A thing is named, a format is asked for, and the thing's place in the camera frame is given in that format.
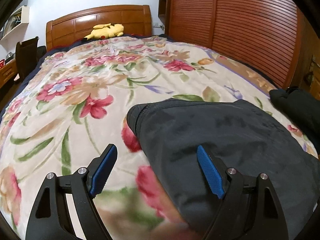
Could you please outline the black jacket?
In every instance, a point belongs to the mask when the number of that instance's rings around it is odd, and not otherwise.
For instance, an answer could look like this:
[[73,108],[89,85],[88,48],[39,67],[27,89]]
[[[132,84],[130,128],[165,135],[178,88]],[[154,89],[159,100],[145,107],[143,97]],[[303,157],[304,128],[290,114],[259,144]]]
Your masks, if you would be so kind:
[[244,175],[270,177],[290,239],[310,219],[319,199],[319,160],[255,105],[169,99],[135,105],[126,119],[161,185],[195,231],[205,232],[218,209],[197,161],[199,146]]

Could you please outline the black folded garment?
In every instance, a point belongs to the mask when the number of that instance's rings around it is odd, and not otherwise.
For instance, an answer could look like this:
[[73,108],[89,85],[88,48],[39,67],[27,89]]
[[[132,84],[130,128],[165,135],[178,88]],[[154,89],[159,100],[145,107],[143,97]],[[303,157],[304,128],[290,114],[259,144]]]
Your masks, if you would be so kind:
[[319,152],[320,101],[298,87],[272,89],[269,95],[274,107],[285,114]]

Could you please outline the floral bed blanket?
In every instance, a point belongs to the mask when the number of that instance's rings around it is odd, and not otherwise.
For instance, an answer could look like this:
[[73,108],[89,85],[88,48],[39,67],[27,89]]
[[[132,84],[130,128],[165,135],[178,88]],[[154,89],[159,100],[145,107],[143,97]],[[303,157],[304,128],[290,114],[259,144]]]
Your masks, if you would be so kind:
[[[46,175],[71,175],[108,144],[116,146],[117,160],[93,203],[111,239],[204,239],[208,229],[197,232],[182,218],[129,128],[126,117],[135,105],[245,100],[318,159],[308,137],[272,104],[272,84],[201,46],[157,36],[116,37],[52,51],[38,69],[1,121],[1,226],[16,239],[26,239]],[[66,200],[77,239],[86,239],[72,195]],[[319,199],[294,239],[319,239],[318,230],[305,232],[318,211]]]

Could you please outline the wooden desk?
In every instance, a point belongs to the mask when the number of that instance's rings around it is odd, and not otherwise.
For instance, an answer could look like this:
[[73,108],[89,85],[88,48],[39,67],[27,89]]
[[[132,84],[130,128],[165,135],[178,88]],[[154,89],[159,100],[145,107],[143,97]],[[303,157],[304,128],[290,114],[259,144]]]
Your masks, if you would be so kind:
[[2,88],[12,77],[15,77],[17,74],[18,71],[16,59],[12,59],[0,70],[0,88]]

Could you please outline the red basket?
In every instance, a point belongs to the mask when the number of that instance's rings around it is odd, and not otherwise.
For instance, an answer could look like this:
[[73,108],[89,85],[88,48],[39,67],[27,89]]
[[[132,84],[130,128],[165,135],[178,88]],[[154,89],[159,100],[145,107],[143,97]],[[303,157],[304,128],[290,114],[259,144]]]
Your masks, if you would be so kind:
[[0,68],[2,68],[4,65],[5,65],[5,59],[2,59],[2,60],[0,61]]

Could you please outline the dark wooden chair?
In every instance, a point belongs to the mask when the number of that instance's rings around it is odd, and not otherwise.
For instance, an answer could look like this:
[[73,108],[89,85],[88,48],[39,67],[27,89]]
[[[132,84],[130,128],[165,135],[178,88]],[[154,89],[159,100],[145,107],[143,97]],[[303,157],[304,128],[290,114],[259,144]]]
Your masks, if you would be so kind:
[[46,46],[38,46],[39,37],[18,42],[16,44],[15,59],[20,80],[23,81],[37,66],[46,52]]

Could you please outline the wooden louvered wardrobe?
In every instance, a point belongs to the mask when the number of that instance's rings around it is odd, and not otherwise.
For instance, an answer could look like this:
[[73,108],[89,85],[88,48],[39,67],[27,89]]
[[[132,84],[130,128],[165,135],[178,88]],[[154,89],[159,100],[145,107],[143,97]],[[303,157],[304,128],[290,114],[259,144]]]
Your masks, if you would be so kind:
[[319,38],[293,0],[167,0],[165,32],[261,71],[277,86],[305,87]]

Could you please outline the yellow plush toy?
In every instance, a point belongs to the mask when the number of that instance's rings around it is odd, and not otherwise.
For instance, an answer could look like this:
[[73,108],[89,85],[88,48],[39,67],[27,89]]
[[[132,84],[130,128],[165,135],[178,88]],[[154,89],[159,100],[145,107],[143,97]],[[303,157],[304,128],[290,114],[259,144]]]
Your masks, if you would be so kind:
[[90,39],[107,39],[113,37],[120,37],[124,35],[124,26],[122,24],[98,24],[93,27],[90,34],[85,36],[83,40]]

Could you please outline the wooden headboard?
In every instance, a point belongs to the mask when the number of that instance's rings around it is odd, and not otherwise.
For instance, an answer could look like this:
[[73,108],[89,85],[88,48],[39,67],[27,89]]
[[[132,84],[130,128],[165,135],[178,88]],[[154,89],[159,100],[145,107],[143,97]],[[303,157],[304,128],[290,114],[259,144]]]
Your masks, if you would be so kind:
[[86,9],[49,21],[46,25],[46,48],[66,47],[90,34],[98,24],[122,24],[125,34],[152,35],[148,5],[109,5]]

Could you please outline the white wall shelf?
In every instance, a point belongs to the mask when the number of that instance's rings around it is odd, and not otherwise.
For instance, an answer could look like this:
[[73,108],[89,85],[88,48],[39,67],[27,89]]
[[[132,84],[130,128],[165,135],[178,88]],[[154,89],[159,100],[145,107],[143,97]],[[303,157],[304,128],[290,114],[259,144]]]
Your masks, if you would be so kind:
[[23,5],[16,9],[1,29],[1,40],[6,40],[16,30],[29,24],[29,7]]

